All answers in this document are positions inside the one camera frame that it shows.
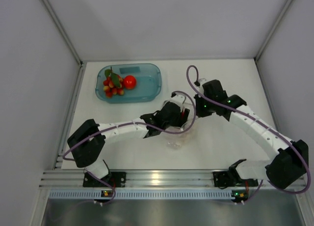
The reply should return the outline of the red fake tomato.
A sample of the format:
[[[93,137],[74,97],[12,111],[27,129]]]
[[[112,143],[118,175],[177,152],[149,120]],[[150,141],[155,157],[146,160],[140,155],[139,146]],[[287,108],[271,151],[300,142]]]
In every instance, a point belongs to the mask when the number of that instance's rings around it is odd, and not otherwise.
[[[132,90],[136,87],[137,81],[136,78],[132,75],[128,75],[123,79],[123,85],[126,89]]]

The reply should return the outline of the teal plastic bin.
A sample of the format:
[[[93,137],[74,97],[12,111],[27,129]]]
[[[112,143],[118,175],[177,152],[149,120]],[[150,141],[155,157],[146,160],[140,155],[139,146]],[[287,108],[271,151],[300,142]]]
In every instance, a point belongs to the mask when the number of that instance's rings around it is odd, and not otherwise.
[[[136,86],[132,90],[126,89],[123,95],[106,96],[104,91],[106,71],[112,70],[117,75],[125,78],[133,76],[136,79]],[[115,103],[136,103],[152,101],[160,92],[162,78],[160,69],[151,63],[135,63],[109,65],[102,68],[97,75],[95,94],[98,99],[111,104]]]

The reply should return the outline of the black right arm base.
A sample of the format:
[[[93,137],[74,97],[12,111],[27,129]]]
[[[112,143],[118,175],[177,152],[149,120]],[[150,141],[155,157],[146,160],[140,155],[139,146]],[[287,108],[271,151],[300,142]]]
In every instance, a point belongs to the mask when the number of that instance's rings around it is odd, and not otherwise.
[[[228,187],[241,186],[242,180],[236,174],[230,171],[213,172],[214,186],[220,189]]]

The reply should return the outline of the clear zip top bag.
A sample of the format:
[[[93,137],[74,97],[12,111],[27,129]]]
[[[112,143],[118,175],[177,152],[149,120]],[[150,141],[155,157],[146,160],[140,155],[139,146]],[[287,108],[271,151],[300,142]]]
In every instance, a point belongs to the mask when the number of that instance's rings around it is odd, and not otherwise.
[[[180,131],[184,131],[182,134],[168,134],[165,132],[161,133],[162,139],[166,142],[167,147],[173,150],[179,150],[184,145],[186,145],[189,141],[191,141],[195,137],[195,127],[191,127],[188,131],[187,128],[190,127],[193,121],[194,109],[190,102],[184,103],[184,111],[188,112],[187,120],[181,127],[169,127],[167,131],[178,133]]]

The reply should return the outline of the aluminium mounting rail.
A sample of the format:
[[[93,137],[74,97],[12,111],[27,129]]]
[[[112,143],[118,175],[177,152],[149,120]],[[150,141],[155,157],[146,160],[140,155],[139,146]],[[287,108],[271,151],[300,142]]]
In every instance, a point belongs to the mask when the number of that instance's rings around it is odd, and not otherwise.
[[[215,170],[124,170],[126,188],[213,188]],[[44,171],[41,188],[81,188],[82,170]]]

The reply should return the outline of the aluminium frame post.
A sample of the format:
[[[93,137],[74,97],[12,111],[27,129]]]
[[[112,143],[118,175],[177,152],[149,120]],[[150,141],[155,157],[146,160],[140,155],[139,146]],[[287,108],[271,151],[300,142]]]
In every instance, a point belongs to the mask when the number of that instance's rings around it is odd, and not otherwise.
[[[283,6],[280,9],[280,12],[275,18],[274,23],[271,25],[271,28],[269,29],[266,38],[263,40],[261,46],[259,47],[256,56],[254,57],[254,62],[257,63],[260,58],[262,57],[263,53],[267,49],[268,45],[270,44],[270,41],[272,40],[273,36],[275,35],[276,31],[281,25],[281,22],[284,20],[285,16],[288,14],[289,9],[292,7],[295,0],[285,0]]]
[[[82,62],[79,54],[77,53],[77,50],[75,49],[69,35],[67,34],[61,20],[59,19],[56,11],[54,10],[51,2],[49,0],[40,0],[40,1],[43,4],[44,8],[46,9],[49,17],[51,18],[51,20],[53,22],[53,24],[57,28],[59,34],[61,35],[61,38],[64,41],[64,43],[66,44],[69,51],[71,52],[73,58],[75,59],[75,61],[77,62],[78,65],[82,65],[83,62]]]

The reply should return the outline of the aluminium frame post left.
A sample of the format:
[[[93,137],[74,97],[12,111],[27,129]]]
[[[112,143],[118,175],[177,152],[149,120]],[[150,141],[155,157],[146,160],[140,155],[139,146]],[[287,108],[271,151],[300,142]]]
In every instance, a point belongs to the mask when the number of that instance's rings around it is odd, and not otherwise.
[[[75,59],[75,61],[77,62],[78,65],[82,65],[83,62],[82,62],[79,54],[77,53],[77,50],[75,49],[69,35],[67,34],[61,20],[59,19],[56,11],[54,10],[51,2],[49,0],[40,0],[40,1],[43,4],[44,8],[46,9],[49,17],[51,18],[51,20],[53,22],[53,24],[57,28],[59,34],[61,35],[61,38],[64,41],[64,43],[66,44],[69,51],[71,52],[73,58]]]

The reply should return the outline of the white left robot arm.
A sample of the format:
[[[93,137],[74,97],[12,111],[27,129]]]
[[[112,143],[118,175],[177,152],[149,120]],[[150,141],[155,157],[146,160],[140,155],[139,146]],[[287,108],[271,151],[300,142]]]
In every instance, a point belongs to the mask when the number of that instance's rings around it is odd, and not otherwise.
[[[113,144],[133,138],[151,138],[170,127],[179,128],[187,124],[190,109],[173,101],[164,104],[161,110],[141,115],[126,123],[98,124],[93,119],[86,120],[67,140],[71,161],[78,168],[85,168],[94,176],[99,186],[110,183],[110,170],[101,153],[106,144]]]

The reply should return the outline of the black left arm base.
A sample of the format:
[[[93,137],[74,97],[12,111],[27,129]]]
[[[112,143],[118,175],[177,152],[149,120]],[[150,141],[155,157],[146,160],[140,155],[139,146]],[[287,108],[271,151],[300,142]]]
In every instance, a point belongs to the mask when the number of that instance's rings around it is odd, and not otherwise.
[[[103,182],[106,182],[112,187],[125,187],[126,183],[126,172],[110,172],[107,176],[101,178]],[[87,172],[84,173],[84,179],[83,179],[83,187],[88,188],[96,188],[96,187],[105,187],[105,185],[95,178],[93,178],[90,174]]]

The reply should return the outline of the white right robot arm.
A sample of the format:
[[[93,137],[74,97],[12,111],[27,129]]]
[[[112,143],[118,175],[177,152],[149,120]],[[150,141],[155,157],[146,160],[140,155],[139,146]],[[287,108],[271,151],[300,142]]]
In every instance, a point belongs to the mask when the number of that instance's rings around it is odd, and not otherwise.
[[[229,180],[241,185],[247,179],[267,180],[284,190],[306,174],[308,145],[283,136],[265,123],[238,95],[228,96],[219,80],[196,81],[198,117],[222,116],[240,128],[267,154],[268,160],[240,159],[229,167]]]

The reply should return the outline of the red fake cherry bunch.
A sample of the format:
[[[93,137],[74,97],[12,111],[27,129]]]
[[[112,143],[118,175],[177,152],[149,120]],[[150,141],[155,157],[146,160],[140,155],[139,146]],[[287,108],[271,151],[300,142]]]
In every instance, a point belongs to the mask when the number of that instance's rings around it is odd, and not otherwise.
[[[123,78],[113,72],[112,67],[105,69],[105,80],[103,81],[103,91],[107,98],[112,98],[115,95],[124,95]]]

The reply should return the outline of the aluminium frame post right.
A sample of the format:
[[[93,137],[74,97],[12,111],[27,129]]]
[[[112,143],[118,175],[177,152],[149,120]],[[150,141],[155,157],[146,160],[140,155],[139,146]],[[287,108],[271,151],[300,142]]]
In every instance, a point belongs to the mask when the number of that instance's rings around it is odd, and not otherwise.
[[[270,44],[270,41],[272,40],[273,36],[275,35],[276,31],[281,25],[281,22],[284,20],[285,16],[288,14],[289,9],[292,7],[295,0],[285,0],[283,6],[280,9],[280,12],[275,18],[274,23],[271,25],[271,28],[269,29],[266,38],[263,40],[261,46],[259,47],[256,56],[254,57],[254,62],[257,63],[260,58],[262,57],[263,53],[267,49],[268,45]]]

